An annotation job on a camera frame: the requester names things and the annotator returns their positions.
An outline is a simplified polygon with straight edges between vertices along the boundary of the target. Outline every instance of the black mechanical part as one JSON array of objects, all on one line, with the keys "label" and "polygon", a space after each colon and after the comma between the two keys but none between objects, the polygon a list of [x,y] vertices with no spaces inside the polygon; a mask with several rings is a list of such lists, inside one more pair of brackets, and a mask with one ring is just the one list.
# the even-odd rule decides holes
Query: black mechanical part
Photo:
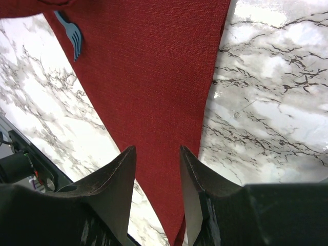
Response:
[{"label": "black mechanical part", "polygon": [[135,169],[136,150],[128,147],[55,193],[0,185],[1,245],[139,245],[127,239]]},{"label": "black mechanical part", "polygon": [[3,135],[3,133],[0,131],[0,147],[1,147],[2,144],[9,145],[9,144],[11,144],[11,143],[10,143],[10,142],[7,142],[7,141],[4,140],[4,135]]},{"label": "black mechanical part", "polygon": [[34,175],[30,158],[24,152],[18,152],[0,159],[0,182],[15,183]]},{"label": "black mechanical part", "polygon": [[180,150],[189,245],[328,245],[327,184],[241,187]]},{"label": "black mechanical part", "polygon": [[[45,186],[46,191],[58,191],[60,188],[72,183],[69,177],[49,160],[35,145],[27,143],[15,131],[8,132],[12,140],[11,150],[13,153],[23,152],[31,160],[37,178]],[[20,168],[13,162],[13,167]]]}]

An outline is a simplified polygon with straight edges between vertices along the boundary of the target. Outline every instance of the red cloth napkin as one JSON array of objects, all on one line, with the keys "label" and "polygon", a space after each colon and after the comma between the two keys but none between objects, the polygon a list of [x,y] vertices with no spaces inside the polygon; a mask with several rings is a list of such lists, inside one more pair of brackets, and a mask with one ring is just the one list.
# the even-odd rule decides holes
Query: red cloth napkin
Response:
[{"label": "red cloth napkin", "polygon": [[71,5],[64,13],[84,36],[76,62],[63,26],[52,12],[44,15],[119,149],[136,145],[136,178],[170,245],[181,245],[185,222],[179,146],[198,154],[230,0],[9,2],[19,12],[6,3],[0,17]]}]

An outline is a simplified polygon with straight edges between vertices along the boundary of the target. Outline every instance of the marble countertop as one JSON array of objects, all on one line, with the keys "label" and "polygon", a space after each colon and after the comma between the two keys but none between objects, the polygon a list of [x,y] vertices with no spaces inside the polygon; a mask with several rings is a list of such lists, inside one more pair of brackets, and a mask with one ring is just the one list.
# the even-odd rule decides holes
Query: marble countertop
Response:
[{"label": "marble countertop", "polygon": [[[232,1],[199,159],[240,185],[328,177],[328,6]],[[73,181],[119,150],[43,15],[0,20],[0,114]],[[168,245],[137,182],[129,233]]]}]

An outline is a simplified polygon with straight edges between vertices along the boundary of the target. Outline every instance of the black cable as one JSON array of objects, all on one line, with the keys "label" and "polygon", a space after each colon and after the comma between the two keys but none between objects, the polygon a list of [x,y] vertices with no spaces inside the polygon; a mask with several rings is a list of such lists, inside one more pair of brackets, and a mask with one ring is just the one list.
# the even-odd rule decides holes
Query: black cable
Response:
[{"label": "black cable", "polygon": [[2,134],[2,132],[0,132],[0,147],[1,147],[2,144],[10,145],[11,143],[7,142],[7,141],[4,141],[4,135]]}]

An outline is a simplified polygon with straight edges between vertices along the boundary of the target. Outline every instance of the blue plastic fork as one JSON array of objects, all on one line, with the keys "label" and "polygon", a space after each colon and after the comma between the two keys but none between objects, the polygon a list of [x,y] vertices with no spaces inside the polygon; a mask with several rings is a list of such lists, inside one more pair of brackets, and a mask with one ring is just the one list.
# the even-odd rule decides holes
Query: blue plastic fork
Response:
[{"label": "blue plastic fork", "polygon": [[74,23],[67,22],[59,11],[55,11],[55,15],[59,22],[65,27],[66,35],[68,39],[71,41],[74,48],[74,61],[81,54],[81,46],[82,46],[82,34],[78,26]]}]

